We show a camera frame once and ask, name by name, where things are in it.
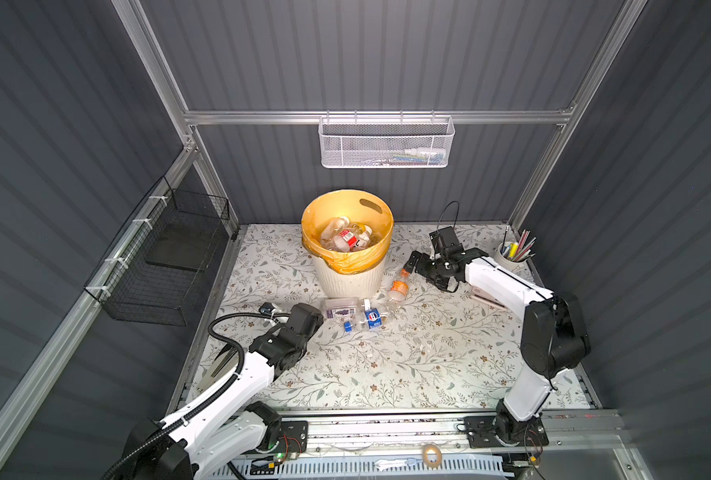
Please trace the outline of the purple grape label bottle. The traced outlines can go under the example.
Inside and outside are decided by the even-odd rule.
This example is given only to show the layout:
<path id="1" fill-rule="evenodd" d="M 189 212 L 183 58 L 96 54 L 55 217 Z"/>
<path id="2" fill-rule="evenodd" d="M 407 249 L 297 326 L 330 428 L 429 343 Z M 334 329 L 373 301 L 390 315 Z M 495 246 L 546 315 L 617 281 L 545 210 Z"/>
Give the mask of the purple grape label bottle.
<path id="1" fill-rule="evenodd" d="M 357 297 L 325 298 L 321 301 L 321 312 L 327 320 L 353 320 L 361 307 Z"/>

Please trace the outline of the pepsi blue label bottle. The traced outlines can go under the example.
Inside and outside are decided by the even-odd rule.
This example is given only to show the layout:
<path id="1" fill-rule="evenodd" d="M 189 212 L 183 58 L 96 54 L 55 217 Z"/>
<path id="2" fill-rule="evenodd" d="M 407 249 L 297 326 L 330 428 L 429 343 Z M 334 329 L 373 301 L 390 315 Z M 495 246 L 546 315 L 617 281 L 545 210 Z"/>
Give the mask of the pepsi blue label bottle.
<path id="1" fill-rule="evenodd" d="M 371 299 L 363 299 L 363 312 L 361 312 L 363 323 L 367 330 L 375 330 L 383 327 L 385 316 L 383 315 L 383 306 Z"/>

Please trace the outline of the green lime label bottle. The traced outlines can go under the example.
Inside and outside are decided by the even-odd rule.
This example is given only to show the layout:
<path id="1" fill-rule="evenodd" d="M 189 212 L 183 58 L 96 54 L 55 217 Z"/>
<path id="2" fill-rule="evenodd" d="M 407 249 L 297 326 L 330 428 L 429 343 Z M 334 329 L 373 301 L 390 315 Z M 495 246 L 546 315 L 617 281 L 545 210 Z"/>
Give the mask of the green lime label bottle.
<path id="1" fill-rule="evenodd" d="M 341 232 L 345 227 L 349 226 L 350 220 L 346 216 L 339 216 L 331 219 L 329 224 L 323 229 L 319 236 L 320 245 L 327 249 L 336 251 L 337 247 L 333 241 L 333 238 Z"/>

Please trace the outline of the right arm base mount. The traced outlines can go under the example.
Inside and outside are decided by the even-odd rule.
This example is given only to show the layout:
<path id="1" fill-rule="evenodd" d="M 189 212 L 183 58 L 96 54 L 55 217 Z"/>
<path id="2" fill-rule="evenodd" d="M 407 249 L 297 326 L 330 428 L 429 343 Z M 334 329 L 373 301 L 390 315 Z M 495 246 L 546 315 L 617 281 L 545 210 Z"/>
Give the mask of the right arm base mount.
<path id="1" fill-rule="evenodd" d="M 547 430 L 539 417 L 517 422 L 503 415 L 467 416 L 457 424 L 457 430 L 467 438 L 471 448 L 531 447 L 539 450 L 549 445 Z"/>

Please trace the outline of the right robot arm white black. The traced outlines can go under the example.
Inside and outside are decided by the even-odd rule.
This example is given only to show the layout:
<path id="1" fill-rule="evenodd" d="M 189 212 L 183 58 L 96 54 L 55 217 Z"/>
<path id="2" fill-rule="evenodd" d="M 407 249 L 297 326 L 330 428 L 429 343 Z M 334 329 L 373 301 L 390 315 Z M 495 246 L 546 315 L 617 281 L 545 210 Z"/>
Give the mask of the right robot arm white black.
<path id="1" fill-rule="evenodd" d="M 523 322 L 519 351 L 525 367 L 497 404 L 493 420 L 497 440 L 515 445 L 539 419 L 555 382 L 591 353 L 579 298 L 524 280 L 479 248 L 465 249 L 452 227 L 437 229 L 429 238 L 433 254 L 411 252 L 407 272 L 419 274 L 445 293 L 451 291 L 451 280 L 469 284 Z"/>

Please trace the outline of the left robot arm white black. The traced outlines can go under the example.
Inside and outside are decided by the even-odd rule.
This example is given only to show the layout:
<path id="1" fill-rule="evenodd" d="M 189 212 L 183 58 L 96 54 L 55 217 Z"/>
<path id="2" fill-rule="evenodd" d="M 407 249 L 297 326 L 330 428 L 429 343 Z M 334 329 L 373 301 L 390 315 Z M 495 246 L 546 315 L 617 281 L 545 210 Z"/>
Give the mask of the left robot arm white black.
<path id="1" fill-rule="evenodd" d="M 232 460 L 247 452 L 273 454 L 282 442 L 282 417 L 252 398 L 299 363 L 324 323 L 320 310 L 305 303 L 279 317 L 249 348 L 215 331 L 231 314 L 213 320 L 209 335 L 235 353 L 235 366 L 179 410 L 139 422 L 121 458 L 102 477 L 205 479 L 224 466 L 233 468 Z"/>

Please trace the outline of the orange cap clear bottle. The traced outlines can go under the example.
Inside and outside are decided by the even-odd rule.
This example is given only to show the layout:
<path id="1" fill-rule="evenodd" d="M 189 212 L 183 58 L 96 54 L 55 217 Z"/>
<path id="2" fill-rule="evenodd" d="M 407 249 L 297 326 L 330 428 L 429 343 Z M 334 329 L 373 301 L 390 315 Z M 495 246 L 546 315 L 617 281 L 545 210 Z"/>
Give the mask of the orange cap clear bottle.
<path id="1" fill-rule="evenodd" d="M 411 278 L 411 272 L 407 268 L 401 268 L 395 278 L 393 278 L 393 283 L 391 283 L 391 288 L 387 292 L 387 300 L 392 306 L 399 306 L 407 300 L 409 296 L 409 278 Z"/>

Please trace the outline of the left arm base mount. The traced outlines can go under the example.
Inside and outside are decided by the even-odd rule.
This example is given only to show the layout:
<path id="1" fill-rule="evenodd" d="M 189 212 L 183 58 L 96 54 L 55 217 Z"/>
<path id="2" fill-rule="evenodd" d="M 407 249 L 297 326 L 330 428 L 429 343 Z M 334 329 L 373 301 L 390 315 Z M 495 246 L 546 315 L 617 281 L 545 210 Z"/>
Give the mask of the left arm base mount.
<path id="1" fill-rule="evenodd" d="M 277 455 L 289 453 L 301 454 L 307 450 L 309 423 L 301 420 L 282 420 L 276 433 L 271 434 L 270 442 L 259 446 L 252 453 Z"/>

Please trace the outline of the red label yellow cap bottle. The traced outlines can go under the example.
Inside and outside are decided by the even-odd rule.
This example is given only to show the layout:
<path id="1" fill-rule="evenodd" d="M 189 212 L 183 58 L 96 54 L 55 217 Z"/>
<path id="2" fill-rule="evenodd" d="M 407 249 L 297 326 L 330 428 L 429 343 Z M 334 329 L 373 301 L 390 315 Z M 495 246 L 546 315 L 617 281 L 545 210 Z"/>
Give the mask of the red label yellow cap bottle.
<path id="1" fill-rule="evenodd" d="M 373 230 L 369 226 L 365 229 L 345 228 L 333 238 L 338 252 L 348 253 L 353 251 L 361 251 L 369 247 L 371 242 L 371 233 Z"/>

